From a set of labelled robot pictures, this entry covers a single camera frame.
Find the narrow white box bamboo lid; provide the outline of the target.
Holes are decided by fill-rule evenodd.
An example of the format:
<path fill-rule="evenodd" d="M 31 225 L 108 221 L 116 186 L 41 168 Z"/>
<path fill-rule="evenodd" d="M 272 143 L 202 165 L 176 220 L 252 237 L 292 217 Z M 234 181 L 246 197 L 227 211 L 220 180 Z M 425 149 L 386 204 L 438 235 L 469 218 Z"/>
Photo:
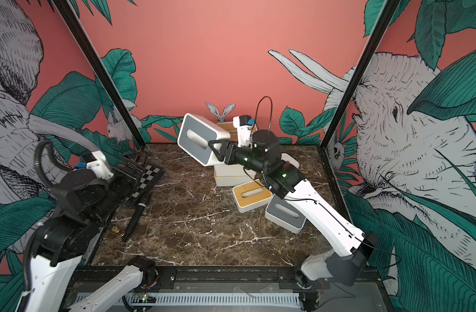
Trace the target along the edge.
<path fill-rule="evenodd" d="M 233 125 L 233 122 L 218 123 L 217 126 L 230 133 L 231 141 L 238 142 L 238 133 L 236 127 Z"/>

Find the large white box bamboo lid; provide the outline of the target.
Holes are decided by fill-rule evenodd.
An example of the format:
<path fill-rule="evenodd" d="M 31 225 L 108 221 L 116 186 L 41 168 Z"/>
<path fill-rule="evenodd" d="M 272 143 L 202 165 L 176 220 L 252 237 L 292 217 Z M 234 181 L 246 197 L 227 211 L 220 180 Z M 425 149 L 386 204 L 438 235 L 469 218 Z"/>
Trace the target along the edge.
<path fill-rule="evenodd" d="M 256 175 L 256 171 L 245 169 L 242 165 L 214 165 L 214 175 L 216 177 L 238 177 Z"/>

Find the white box grey lid back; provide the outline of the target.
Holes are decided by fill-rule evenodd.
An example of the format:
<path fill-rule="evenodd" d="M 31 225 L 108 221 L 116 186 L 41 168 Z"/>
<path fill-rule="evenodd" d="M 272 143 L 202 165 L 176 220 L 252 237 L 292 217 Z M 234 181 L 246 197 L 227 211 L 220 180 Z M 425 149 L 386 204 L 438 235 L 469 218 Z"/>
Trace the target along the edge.
<path fill-rule="evenodd" d="M 228 131 L 210 120 L 187 113 L 177 139 L 178 146 L 203 166 L 223 165 L 209 148 L 212 140 L 230 140 Z"/>

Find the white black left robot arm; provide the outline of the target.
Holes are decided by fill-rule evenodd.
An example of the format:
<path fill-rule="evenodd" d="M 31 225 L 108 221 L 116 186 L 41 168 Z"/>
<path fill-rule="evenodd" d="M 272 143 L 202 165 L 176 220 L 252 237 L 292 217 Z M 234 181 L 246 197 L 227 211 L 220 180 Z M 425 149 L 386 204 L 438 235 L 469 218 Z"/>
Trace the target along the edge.
<path fill-rule="evenodd" d="M 67 285 L 90 243 L 122 204 L 136 208 L 125 230 L 128 239 L 164 172 L 141 165 L 132 154 L 111 167 L 101 151 L 81 157 L 75 168 L 59 163 L 49 140 L 34 154 L 38 177 L 57 201 L 53 216 L 38 225 L 23 258 L 23 292 L 18 311 L 63 311 Z"/>

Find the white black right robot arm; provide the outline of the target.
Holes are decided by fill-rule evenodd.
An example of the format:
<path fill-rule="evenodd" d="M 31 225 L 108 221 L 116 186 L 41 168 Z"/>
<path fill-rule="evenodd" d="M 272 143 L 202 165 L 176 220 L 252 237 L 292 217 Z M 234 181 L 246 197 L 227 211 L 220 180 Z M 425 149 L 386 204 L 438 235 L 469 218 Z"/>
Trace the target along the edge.
<path fill-rule="evenodd" d="M 309 256 L 301 264 L 300 270 L 306 278 L 311 281 L 329 278 L 345 286 L 354 285 L 377 247 L 377 236 L 350 223 L 296 166 L 282 159 L 280 142 L 274 133 L 254 132 L 250 146 L 211 140 L 208 147 L 219 161 L 260 173 L 261 183 L 306 217 L 330 243 L 331 251 Z"/>

